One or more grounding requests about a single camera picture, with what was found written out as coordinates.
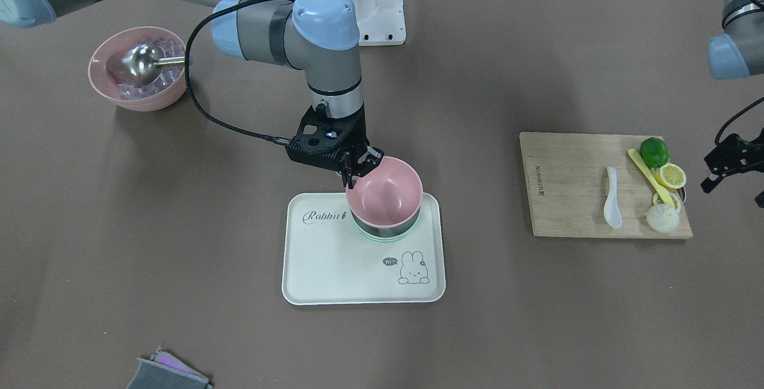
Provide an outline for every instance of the wooden cutting board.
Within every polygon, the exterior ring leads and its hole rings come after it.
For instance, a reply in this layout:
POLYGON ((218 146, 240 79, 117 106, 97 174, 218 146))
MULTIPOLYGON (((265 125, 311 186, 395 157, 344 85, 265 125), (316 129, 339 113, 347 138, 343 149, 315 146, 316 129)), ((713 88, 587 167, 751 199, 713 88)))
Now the wooden cutting board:
MULTIPOLYGON (((627 155, 649 135, 520 133, 533 234, 539 237, 607 239, 690 239, 686 209, 679 228, 653 231, 644 213, 655 191, 627 155), (603 215, 608 173, 618 172, 618 206, 623 226, 612 228, 603 215)), ((680 158, 675 163, 682 165, 680 158)))

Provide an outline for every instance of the table surface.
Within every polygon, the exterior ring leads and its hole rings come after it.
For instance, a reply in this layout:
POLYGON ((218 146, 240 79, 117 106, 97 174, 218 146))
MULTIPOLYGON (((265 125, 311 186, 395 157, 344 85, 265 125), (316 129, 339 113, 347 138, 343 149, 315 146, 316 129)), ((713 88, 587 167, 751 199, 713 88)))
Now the table surface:
MULTIPOLYGON (((0 27, 0 385, 124 387, 159 345, 216 387, 762 387, 762 176, 702 193, 703 157, 762 78, 716 81, 723 0, 405 0, 408 39, 361 50, 368 135, 442 210, 433 304, 295 307, 287 204, 339 179, 205 120, 130 112, 90 55, 139 25, 187 38, 208 9, 107 0, 0 27), (521 131, 663 135, 690 240, 534 237, 521 131)), ((304 75, 219 54, 211 112, 289 136, 304 75)), ((761 109, 729 132, 754 138, 761 109)))

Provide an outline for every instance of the metal ladle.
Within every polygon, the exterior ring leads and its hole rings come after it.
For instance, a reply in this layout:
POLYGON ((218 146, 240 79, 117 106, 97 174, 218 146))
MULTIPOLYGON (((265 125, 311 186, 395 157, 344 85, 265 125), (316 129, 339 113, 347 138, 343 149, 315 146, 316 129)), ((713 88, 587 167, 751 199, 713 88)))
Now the metal ladle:
POLYGON ((125 55, 113 55, 106 60, 106 71, 117 84, 141 88, 150 85, 162 73, 164 66, 183 65, 184 57, 164 57, 155 44, 139 44, 125 55))

